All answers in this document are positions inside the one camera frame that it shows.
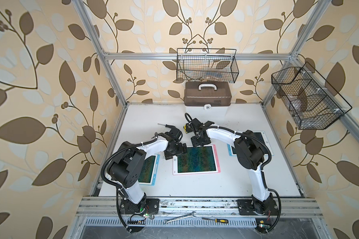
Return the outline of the pink writing tablet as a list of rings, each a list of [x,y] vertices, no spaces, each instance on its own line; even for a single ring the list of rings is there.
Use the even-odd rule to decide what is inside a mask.
[[[173,158],[173,175],[220,173],[220,165],[214,144],[188,147],[187,153]]]

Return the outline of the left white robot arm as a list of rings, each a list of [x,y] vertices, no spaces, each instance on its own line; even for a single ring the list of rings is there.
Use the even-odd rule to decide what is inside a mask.
[[[187,153],[185,143],[181,143],[183,134],[173,125],[165,125],[168,132],[155,133],[146,142],[132,144],[128,141],[121,144],[103,164],[100,176],[103,182],[116,187],[123,198],[134,205],[144,207],[146,193],[138,182],[144,162],[147,158],[163,152],[167,159]]]

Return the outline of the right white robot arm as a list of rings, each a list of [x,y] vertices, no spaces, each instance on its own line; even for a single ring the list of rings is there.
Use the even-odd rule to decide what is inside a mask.
[[[271,151],[266,144],[250,130],[238,132],[215,125],[212,121],[202,123],[188,113],[185,113],[185,119],[185,132],[194,133],[191,138],[192,146],[205,146],[210,144],[212,139],[216,139],[235,148],[238,162],[247,170],[252,185],[251,209],[258,215],[267,212],[270,203],[273,202],[273,196],[266,185],[263,172],[264,166],[272,159]]]

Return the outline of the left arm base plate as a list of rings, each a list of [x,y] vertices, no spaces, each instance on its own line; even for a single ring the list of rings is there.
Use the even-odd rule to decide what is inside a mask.
[[[121,201],[121,209],[125,214],[157,214],[159,211],[160,200],[158,198],[143,198],[138,204],[134,204],[130,200]]]

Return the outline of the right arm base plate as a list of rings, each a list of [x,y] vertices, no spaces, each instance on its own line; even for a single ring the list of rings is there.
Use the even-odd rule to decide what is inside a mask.
[[[265,215],[277,216],[279,212],[279,207],[275,200],[272,200],[268,210],[265,211],[265,214],[258,214],[254,211],[254,205],[252,199],[238,199],[236,202],[237,202],[239,214],[241,216],[261,216],[261,217],[262,216],[264,217]]]

